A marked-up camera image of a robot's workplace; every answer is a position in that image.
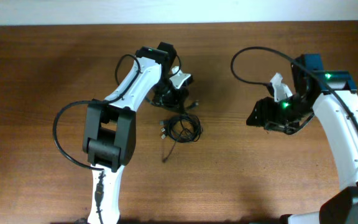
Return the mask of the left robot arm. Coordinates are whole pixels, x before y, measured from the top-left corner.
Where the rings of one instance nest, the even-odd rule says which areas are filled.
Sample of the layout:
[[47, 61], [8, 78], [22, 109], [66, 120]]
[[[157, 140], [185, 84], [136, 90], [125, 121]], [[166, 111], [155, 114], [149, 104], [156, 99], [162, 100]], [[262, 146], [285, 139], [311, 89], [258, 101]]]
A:
[[127, 77], [103, 101], [93, 100], [86, 111], [83, 150], [92, 167], [93, 196], [87, 223], [117, 223], [122, 173], [136, 144], [136, 112], [150, 90], [154, 106], [176, 113], [186, 111], [185, 85], [191, 75], [174, 66], [172, 44], [142, 47], [134, 54]]

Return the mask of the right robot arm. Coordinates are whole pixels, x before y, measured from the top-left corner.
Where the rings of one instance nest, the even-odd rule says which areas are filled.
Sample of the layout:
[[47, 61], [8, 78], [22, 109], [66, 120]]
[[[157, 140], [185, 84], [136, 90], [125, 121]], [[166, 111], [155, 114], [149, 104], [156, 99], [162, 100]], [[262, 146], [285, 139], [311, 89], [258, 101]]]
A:
[[291, 60], [295, 93], [271, 79], [270, 97], [256, 102], [246, 123], [296, 134], [313, 118], [321, 123], [329, 142], [339, 179], [339, 193], [317, 212], [287, 214], [280, 223], [358, 223], [358, 95], [347, 71], [323, 68], [318, 54], [303, 54]]

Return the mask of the black USB cable thick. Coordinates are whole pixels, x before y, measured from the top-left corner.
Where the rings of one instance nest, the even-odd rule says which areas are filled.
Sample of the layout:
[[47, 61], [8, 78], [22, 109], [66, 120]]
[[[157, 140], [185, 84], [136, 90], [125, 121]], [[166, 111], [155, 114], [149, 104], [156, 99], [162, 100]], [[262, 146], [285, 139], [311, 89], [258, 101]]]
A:
[[147, 97], [145, 97], [144, 100], [146, 102], [148, 102], [149, 104], [151, 104], [152, 106], [162, 108], [162, 109], [165, 109], [165, 110], [168, 110], [168, 111], [171, 111], [174, 113], [178, 113], [178, 114], [186, 114], [189, 110], [192, 110], [192, 109], [196, 108], [197, 106], [199, 106], [198, 101], [194, 101], [189, 106], [185, 106], [184, 100], [178, 101], [177, 103], [174, 103], [174, 104], [168, 104], [168, 103], [164, 104], [164, 103], [154, 102]]

